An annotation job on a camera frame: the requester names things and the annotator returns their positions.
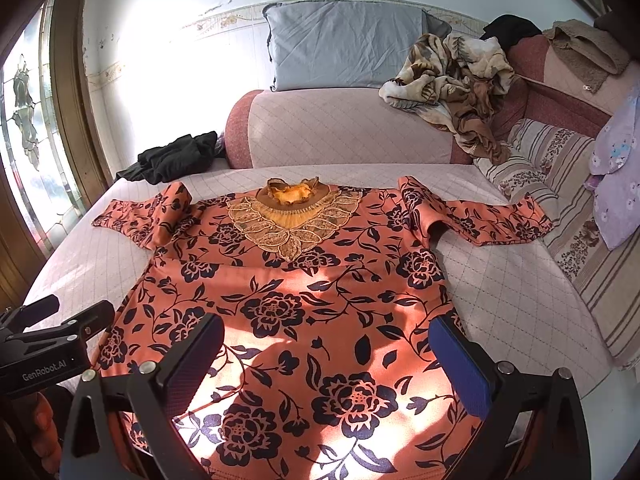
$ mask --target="stained glass window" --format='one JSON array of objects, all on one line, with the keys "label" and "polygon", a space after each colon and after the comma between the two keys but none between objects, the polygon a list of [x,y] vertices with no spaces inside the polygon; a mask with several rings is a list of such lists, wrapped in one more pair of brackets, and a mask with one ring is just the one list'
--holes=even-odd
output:
[{"label": "stained glass window", "polygon": [[38,10],[0,68],[0,157],[18,208],[47,256],[85,213],[53,107],[53,1]]}]

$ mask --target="gray fabric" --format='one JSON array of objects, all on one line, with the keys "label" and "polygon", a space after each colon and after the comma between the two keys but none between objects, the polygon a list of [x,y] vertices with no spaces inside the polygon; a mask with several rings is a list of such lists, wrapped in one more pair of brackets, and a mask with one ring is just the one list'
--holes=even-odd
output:
[{"label": "gray fabric", "polygon": [[277,3],[264,7],[275,68],[272,90],[379,88],[395,76],[425,30],[450,26],[419,7],[346,0]]}]

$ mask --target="flower pattern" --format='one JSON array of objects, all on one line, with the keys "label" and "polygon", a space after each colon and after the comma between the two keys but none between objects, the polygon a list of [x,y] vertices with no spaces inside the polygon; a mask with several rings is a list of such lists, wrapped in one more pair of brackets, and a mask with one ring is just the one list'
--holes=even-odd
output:
[{"label": "flower pattern", "polygon": [[[224,344],[190,410],[174,418],[212,477],[417,478],[424,468],[445,472],[479,424],[428,341],[433,316],[459,320],[430,224],[479,245],[531,240],[550,222],[528,196],[509,206],[444,202],[411,177],[398,190],[339,189],[362,194],[357,210],[290,262],[230,221],[228,208],[255,191],[191,204],[174,183],[146,202],[113,201],[94,221],[151,251],[100,342],[101,373],[139,373],[205,314],[223,319]],[[136,419],[123,424],[145,448]],[[391,429],[408,433],[396,442]]]},{"label": "flower pattern", "polygon": [[371,438],[380,419],[398,409],[396,391],[382,384],[376,385],[368,372],[342,374],[322,379],[320,397],[311,407],[318,424],[338,426],[347,438]]},{"label": "flower pattern", "polygon": [[427,288],[434,282],[444,280],[435,254],[428,249],[403,254],[396,272],[407,278],[407,285],[411,288]]},{"label": "flower pattern", "polygon": [[299,325],[305,316],[300,297],[281,292],[270,292],[261,300],[248,300],[240,312],[251,320],[254,335],[258,338],[276,335],[281,325]]}]

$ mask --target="metal screw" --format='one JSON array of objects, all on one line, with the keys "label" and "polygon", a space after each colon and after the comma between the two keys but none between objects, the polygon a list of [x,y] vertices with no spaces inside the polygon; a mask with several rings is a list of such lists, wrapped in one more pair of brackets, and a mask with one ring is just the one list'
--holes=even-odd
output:
[{"label": "metal screw", "polygon": [[89,381],[92,381],[95,376],[96,376],[95,370],[92,370],[91,368],[89,368],[88,370],[85,370],[84,372],[82,372],[81,378],[85,383],[88,383]]},{"label": "metal screw", "polygon": [[501,374],[505,374],[505,375],[511,375],[514,373],[514,371],[516,371],[516,367],[513,366],[510,362],[508,361],[500,361],[498,363],[498,371]]},{"label": "metal screw", "polygon": [[155,361],[145,361],[138,368],[138,370],[140,370],[141,374],[150,374],[155,369],[156,369],[156,362]]},{"label": "metal screw", "polygon": [[569,368],[561,367],[558,368],[558,375],[563,379],[571,379],[573,376],[571,375],[571,370]]}]

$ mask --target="finger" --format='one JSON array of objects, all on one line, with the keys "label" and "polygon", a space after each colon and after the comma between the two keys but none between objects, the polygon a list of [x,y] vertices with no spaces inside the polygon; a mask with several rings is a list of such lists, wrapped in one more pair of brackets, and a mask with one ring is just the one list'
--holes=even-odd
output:
[{"label": "finger", "polygon": [[52,424],[48,430],[35,435],[31,439],[31,446],[40,458],[52,455],[56,448],[60,446],[55,425]]},{"label": "finger", "polygon": [[62,448],[60,444],[56,447],[54,452],[42,459],[42,467],[47,473],[55,474],[60,470],[60,460],[62,458]]},{"label": "finger", "polygon": [[51,425],[51,421],[53,420],[53,410],[51,409],[51,405],[47,398],[38,393],[38,403],[33,410],[34,413],[34,422],[36,425],[42,430],[48,430]]}]

